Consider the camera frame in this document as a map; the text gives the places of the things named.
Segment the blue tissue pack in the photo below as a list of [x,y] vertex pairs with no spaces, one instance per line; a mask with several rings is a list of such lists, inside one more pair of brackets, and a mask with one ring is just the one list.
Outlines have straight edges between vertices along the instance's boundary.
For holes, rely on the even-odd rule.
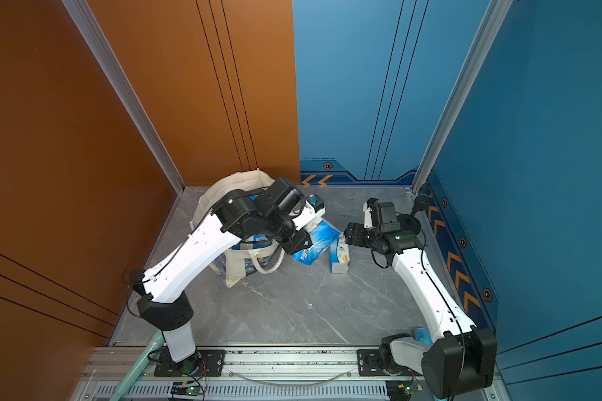
[[311,266],[339,239],[340,231],[326,220],[311,223],[307,231],[309,232],[312,246],[296,252],[292,255],[292,259],[304,265]]
[[347,274],[349,263],[349,246],[344,233],[341,233],[330,246],[330,271],[333,274]]

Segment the cream canvas bag blue print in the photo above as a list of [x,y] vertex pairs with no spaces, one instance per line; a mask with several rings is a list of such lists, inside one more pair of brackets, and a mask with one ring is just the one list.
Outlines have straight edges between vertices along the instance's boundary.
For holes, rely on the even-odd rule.
[[255,272],[264,275],[276,272],[284,260],[284,251],[275,240],[248,232],[240,224],[241,215],[253,210],[249,201],[273,183],[274,179],[260,170],[238,172],[219,180],[199,199],[190,222],[192,229],[213,212],[223,227],[241,238],[209,265],[229,288]]

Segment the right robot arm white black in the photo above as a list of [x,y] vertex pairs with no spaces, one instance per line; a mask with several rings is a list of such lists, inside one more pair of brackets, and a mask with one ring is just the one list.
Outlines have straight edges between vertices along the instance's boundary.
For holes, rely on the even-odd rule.
[[389,374],[411,369],[426,379],[438,399],[452,399],[493,384],[497,340],[489,329],[479,329],[446,290],[434,272],[418,235],[399,229],[381,232],[351,223],[344,232],[350,246],[371,249],[386,257],[388,266],[407,285],[426,320],[431,343],[415,335],[382,339],[381,367]]

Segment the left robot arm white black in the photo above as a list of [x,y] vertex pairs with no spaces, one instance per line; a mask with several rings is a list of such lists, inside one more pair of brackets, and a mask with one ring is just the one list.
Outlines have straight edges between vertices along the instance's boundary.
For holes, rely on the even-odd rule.
[[172,361],[180,363],[197,352],[185,289],[211,262],[254,235],[276,241],[289,255],[308,249],[313,244],[308,225],[324,213],[317,195],[306,196],[287,180],[257,190],[231,190],[161,262],[132,272],[138,314],[160,332]]

